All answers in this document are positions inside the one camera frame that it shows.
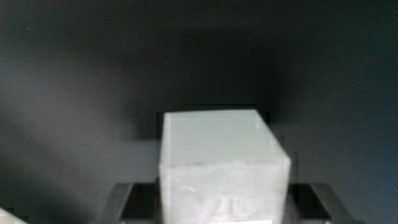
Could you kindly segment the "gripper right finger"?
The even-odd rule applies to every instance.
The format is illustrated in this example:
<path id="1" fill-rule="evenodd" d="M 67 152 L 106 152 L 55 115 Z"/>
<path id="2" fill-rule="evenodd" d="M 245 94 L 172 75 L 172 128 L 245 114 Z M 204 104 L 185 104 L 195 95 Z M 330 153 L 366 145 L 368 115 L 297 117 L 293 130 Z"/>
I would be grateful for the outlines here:
<path id="1" fill-rule="evenodd" d="M 311 185 L 320 204 L 327 215 L 320 218 L 311 218 L 307 224 L 350 224 L 350 214 L 337 198 L 334 190 L 327 184 L 316 183 Z"/>

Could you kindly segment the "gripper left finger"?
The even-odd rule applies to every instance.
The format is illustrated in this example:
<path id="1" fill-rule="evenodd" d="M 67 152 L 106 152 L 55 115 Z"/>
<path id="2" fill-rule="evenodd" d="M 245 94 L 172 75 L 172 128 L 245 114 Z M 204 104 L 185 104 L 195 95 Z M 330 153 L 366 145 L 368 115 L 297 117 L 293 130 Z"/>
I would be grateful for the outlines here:
<path id="1" fill-rule="evenodd" d="M 131 189 L 133 189 L 131 183 L 117 183 L 114 185 L 96 224 L 128 223 L 128 216 L 124 210 L 128 205 Z"/>

